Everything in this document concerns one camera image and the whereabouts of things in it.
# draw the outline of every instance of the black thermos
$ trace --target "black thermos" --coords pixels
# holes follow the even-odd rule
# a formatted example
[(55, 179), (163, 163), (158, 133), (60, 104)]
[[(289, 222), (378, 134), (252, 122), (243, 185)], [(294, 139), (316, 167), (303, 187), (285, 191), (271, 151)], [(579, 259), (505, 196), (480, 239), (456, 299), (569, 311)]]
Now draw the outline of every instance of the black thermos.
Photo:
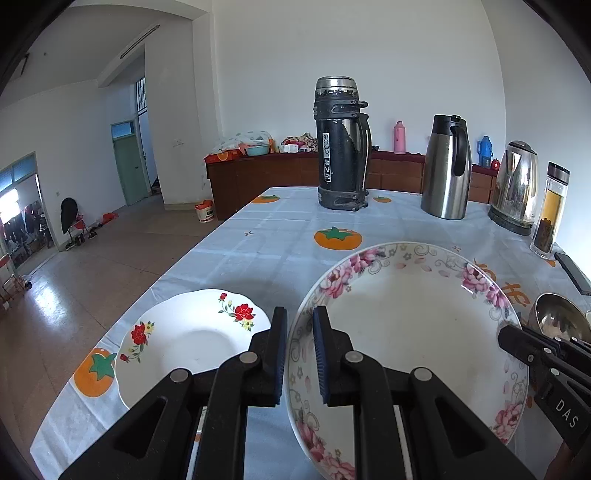
[(316, 82), (314, 118), (318, 135), (318, 201), (331, 210), (367, 207), (365, 179), (371, 155), (368, 116), (360, 113), (357, 84), (350, 77)]

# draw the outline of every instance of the pink thermos flask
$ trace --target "pink thermos flask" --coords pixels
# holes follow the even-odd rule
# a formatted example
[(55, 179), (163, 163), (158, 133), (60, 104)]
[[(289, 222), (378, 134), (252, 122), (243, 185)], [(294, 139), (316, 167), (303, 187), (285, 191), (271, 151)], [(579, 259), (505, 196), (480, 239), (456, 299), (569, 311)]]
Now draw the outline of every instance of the pink thermos flask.
[(406, 153), (406, 131), (402, 122), (396, 122), (394, 127), (394, 153), (404, 155)]

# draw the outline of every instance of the fluorescent light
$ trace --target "fluorescent light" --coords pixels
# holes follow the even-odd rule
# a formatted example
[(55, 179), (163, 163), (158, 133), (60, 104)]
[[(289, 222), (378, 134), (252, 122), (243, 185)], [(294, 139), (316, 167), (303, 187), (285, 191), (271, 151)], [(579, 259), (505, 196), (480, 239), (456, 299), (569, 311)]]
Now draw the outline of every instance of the fluorescent light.
[(125, 50), (121, 56), (119, 57), (120, 59), (122, 59), (123, 57), (125, 57), (130, 51), (132, 51), (135, 47), (137, 47), (140, 43), (142, 43), (146, 37), (152, 33), (154, 33), (156, 30), (158, 30), (160, 28), (160, 24), (158, 25), (154, 25), (150, 30), (148, 30), (145, 34), (143, 34), (140, 38), (138, 38), (136, 41), (134, 41), (132, 43), (132, 45)]

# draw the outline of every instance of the large bowl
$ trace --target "large bowl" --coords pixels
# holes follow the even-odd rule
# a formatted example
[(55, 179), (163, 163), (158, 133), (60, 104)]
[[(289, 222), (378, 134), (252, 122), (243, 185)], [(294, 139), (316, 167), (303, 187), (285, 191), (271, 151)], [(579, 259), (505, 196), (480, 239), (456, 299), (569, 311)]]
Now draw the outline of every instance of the large bowl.
[(328, 408), (319, 391), (311, 313), (326, 305), (333, 328), (382, 365), (430, 368), (508, 442), (521, 419), (528, 368), (504, 352), (501, 326), (520, 327), (509, 300), (465, 258), (434, 245), (388, 243), (329, 269), (303, 300), (288, 338), (284, 391), (300, 446), (327, 479), (353, 480), (351, 407)]

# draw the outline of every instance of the white tablecloth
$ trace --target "white tablecloth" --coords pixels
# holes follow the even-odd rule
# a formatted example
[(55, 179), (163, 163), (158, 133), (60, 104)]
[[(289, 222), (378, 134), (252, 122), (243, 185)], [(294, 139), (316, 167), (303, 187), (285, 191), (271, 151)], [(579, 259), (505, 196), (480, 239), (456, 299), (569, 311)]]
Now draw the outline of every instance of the white tablecloth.
[[(201, 288), (246, 295), (269, 318), (273, 308), (282, 305), (292, 321), (315, 281), (348, 254), (315, 243), (314, 233), (332, 226), (361, 233), (360, 248), (416, 241), (454, 249), (488, 270), (524, 318), (545, 291), (569, 298), (583, 312), (591, 309), (590, 297), (579, 294), (560, 264), (536, 257), (529, 250), (529, 238), (494, 224), (486, 215), (487, 205), (469, 202), (463, 220), (449, 221), (424, 213), (417, 194), (372, 190), (369, 206), (359, 212), (322, 208), (313, 187), (276, 187), (265, 195), (280, 199), (251, 203), (218, 227), (150, 287), (98, 347), (117, 352), (132, 325), (149, 308)], [(392, 202), (379, 203), (373, 200), (375, 196)], [(116, 381), (100, 397), (90, 398), (71, 378), (31, 446), (44, 477), (56, 479), (125, 412)], [(250, 408), (248, 415), (246, 479), (319, 478), (291, 431), (284, 403), (275, 409)], [(560, 437), (538, 407), (526, 408), (512, 447), (538, 478), (543, 477), (559, 444)]]

